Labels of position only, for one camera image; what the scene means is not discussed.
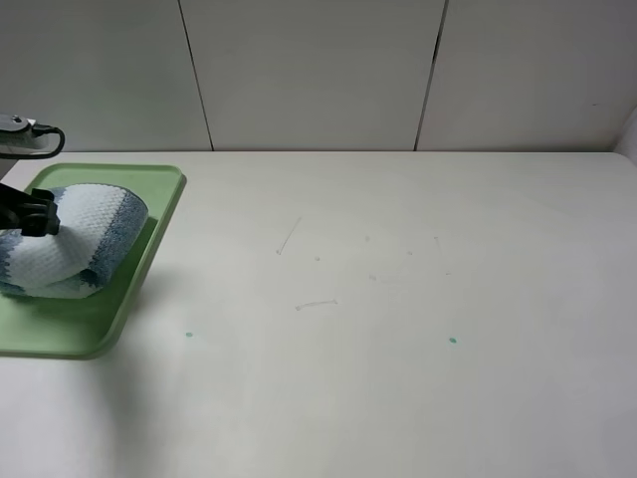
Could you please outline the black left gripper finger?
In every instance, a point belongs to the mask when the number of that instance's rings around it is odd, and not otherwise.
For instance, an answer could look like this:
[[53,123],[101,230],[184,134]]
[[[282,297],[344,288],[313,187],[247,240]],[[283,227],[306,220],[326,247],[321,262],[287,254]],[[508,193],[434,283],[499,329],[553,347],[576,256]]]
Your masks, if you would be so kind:
[[30,193],[1,185],[1,229],[17,230],[23,236],[57,235],[60,219],[55,195],[34,188]]

